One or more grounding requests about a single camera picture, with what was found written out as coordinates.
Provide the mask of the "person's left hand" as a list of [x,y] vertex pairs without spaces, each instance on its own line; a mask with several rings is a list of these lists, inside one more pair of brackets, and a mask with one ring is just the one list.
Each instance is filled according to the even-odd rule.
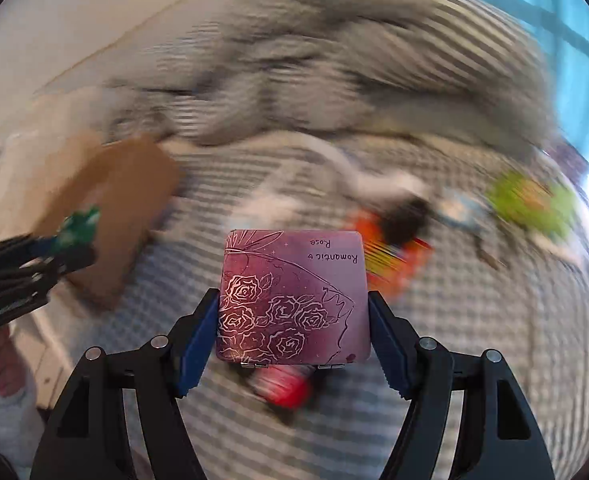
[[0,328],[0,396],[13,396],[25,387],[25,383],[25,366],[6,325]]

